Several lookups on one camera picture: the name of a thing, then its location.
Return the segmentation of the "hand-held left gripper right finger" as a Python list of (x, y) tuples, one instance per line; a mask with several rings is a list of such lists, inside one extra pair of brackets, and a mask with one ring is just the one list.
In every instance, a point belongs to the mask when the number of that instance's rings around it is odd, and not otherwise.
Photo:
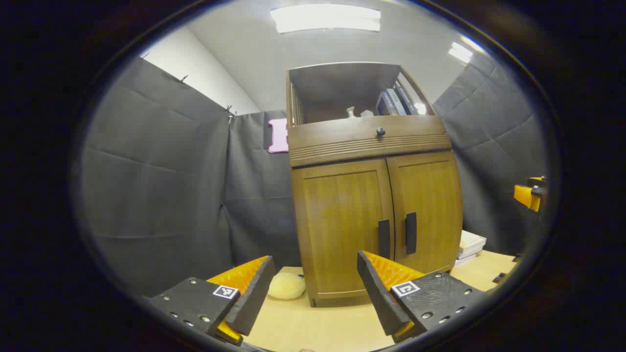
[(447, 272), (423, 274), (364, 250), (357, 253), (357, 271), (384, 333), (395, 343), (456, 321), (487, 297)]

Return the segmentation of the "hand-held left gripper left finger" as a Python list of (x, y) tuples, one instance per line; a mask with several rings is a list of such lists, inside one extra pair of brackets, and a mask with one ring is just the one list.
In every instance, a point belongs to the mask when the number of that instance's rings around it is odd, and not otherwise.
[(273, 257), (266, 255), (210, 279), (185, 278), (148, 301), (192, 329), (240, 346), (252, 331), (274, 275)]

